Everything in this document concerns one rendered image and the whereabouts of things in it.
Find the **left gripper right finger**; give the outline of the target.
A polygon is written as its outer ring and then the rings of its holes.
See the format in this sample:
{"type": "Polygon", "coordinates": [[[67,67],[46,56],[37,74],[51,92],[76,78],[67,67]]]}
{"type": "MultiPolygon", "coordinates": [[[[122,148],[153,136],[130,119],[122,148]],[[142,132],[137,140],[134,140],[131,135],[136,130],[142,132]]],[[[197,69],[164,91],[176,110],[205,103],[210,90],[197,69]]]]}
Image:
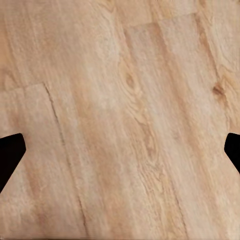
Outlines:
{"type": "Polygon", "coordinates": [[[240,173],[240,135],[235,133],[228,133],[224,151],[229,157],[233,165],[240,173]]]}

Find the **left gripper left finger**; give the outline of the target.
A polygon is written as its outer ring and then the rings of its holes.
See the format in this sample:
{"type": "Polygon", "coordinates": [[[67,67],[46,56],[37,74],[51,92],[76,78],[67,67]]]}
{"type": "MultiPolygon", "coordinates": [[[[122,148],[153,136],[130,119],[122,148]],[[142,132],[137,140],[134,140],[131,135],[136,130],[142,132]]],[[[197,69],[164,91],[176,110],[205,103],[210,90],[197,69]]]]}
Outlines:
{"type": "Polygon", "coordinates": [[[0,138],[0,193],[26,153],[22,133],[0,138]]]}

